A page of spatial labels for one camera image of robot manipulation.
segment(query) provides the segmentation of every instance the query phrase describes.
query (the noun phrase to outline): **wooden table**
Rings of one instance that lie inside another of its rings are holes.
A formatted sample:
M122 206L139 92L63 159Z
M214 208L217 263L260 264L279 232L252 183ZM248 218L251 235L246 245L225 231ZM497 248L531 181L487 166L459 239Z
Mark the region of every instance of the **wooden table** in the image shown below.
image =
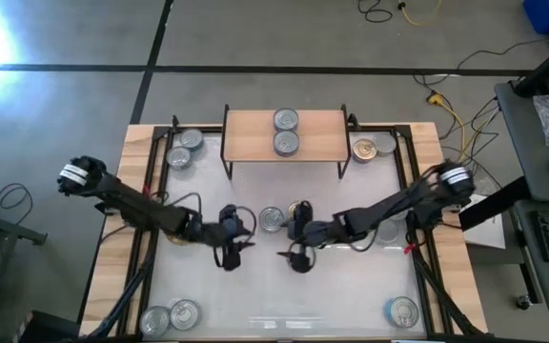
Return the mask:
M434 123L398 124L410 125L411 127L420 172L424 172L429 167L443 160ZM392 123L370 123L370 125L392 125ZM143 187L152 142L153 127L153 125L129 126L117 171L117 176L122 182L139 191ZM160 147L158 150L160 157L156 159L155 169L157 171L160 170L159 165L162 163L163 159L161 156L163 153L164 147ZM153 181L154 187L157 185L158 178L159 175ZM452 213L445 213L444 221L453 225L459 225L458 216ZM119 228L122 224L119 217L108 218L103 234ZM90 333L93 331L102 318L111 310L122 293L129 263L132 236L133 230L122 231L108 238L98 249L96 264L91 276L88 301L82 320L81 333ZM474 273L467 254L463 232L459 229L439 226L434 230L434 238L446 291L471 322L486 332L486 322L476 288ZM437 300L431 289L429 290L429 294L436 330L437 332L443 332ZM135 293L133 298L132 313L136 312L139 295L140 290ZM132 331L136 320L134 314L131 314L130 320L129 323L132 324L129 324L129 330Z

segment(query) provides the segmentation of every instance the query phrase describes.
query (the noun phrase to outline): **yellow cable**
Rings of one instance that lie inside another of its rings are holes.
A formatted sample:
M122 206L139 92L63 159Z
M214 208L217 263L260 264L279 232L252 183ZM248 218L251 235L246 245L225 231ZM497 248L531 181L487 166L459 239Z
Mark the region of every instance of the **yellow cable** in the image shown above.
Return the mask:
M448 106L444 105L443 103L438 103L438 105L440 105L443 109L450 112L455 117L455 120L457 120L457 124L459 126L461 126L461 147L464 147L465 146L465 127L463 126L463 122L461 121L461 118L458 117L458 114L456 114L453 111L453 109L449 108ZM457 160L459 160L461 158L461 156L463 155L463 151L464 150L461 150L461 153L458 155Z
M401 0L397 0L397 2L401 5L402 4L402 1ZM437 5L436 5L436 8L434 9L434 17L431 18L430 20L424 22L424 23L418 23L412 19L410 19L410 16L408 15L408 13L406 13L406 9L405 7L401 7L401 12L404 14L404 17L406 18L406 20L408 21L408 23L414 25L414 26L425 26L427 24L431 24L433 21L435 21L437 19L437 13L439 12L439 8L442 6L442 0L437 0Z
M478 127L476 132L474 132L474 135L472 135L472 138L470 138L469 142L467 142L467 144L461 150L461 154L459 156L459 159L460 159L460 157L462 157L462 155L465 155L467 157L467 154L465 154L465 151L467 151L467 148L469 148L470 144L472 144L472 141L478 137L478 135L481 133L482 129L484 129L484 127L488 124L488 122L490 120L491 120L491 118L488 118L488 119L484 120L484 122L482 124L480 124L480 126Z

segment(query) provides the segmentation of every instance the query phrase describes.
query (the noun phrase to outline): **can lid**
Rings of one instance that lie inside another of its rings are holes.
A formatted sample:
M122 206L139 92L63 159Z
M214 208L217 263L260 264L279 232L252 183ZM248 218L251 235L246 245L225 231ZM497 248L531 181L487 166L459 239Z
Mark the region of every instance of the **can lid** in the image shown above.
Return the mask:
M200 310L191 300L179 300L171 308L171 324L173 327L185 331L193 328L200 319Z
M371 160L376 156L376 145L370 139L357 139L353 145L353 154L362 160Z
M175 147L167 153L167 163L176 170L188 167L191 159L192 153L185 147Z
M397 240L397 225L391 220L383 220L378 224L376 242L380 245L389 245Z
M418 322L418 306L412 299L400 296L391 301L389 315L400 328L412 328Z
M293 130L297 127L297 112L283 108L274 113L274 126L279 130Z
M274 149L279 154L294 154L300 146L300 138L292 131L281 131L274 135Z
M259 214L259 225L267 232L279 232L283 222L285 222L285 214L279 208L267 207Z
M162 306L152 306L141 314L139 328L145 335L158 337L169 328L169 309Z
M196 149L202 144L202 132L197 129L185 129L179 136L179 142L190 150Z
M391 153L397 147L396 139L388 132L378 133L374 137L376 149L383 153Z

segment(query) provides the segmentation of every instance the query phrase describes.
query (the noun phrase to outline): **gray floor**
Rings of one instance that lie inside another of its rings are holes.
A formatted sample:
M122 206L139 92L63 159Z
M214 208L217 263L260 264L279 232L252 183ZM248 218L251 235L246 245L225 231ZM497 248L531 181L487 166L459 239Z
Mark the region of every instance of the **gray floor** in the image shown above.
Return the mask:
M428 18L435 2L409 2L409 12ZM158 64L453 68L474 50L539 38L520 0L445 0L438 21L425 28L406 23L396 3L381 5L394 11L392 21L368 24L353 0L177 0ZM163 5L0 1L0 63L145 64ZM548 45L537 43L502 57L481 55L464 68L529 69L548 54ZM437 90L468 120L507 80L451 77ZM0 288L0 335L13 332L31 309L77 318L103 217L94 201L57 193L55 179L81 154L103 159L114 172L140 81L140 73L0 71L0 188L27 185L35 206L24 224L50 234L44 247L22 243L16 250ZM410 76L156 73L141 123L168 123L172 114L185 123L220 122L226 103L235 109L346 103L362 121L434 121L444 133L451 118L427 105L427 95ZM519 165L502 118L491 129L501 136L478 161L507 183L520 175ZM457 148L458 132L443 144ZM478 184L485 193L494 189L482 172ZM481 255L472 251L491 331L549 339L544 306L523 313L509 305L511 295L524 293L518 269L479 264Z

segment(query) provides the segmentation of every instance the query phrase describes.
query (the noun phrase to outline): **wooden shelf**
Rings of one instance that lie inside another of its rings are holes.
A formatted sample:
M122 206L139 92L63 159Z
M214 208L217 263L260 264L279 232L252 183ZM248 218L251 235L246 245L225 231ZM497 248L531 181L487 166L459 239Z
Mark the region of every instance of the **wooden shelf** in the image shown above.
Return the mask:
M343 111L300 110L300 147L290 157L276 154L273 137L275 110L228 111L224 123L223 159L227 162L320 161L344 162L349 157Z

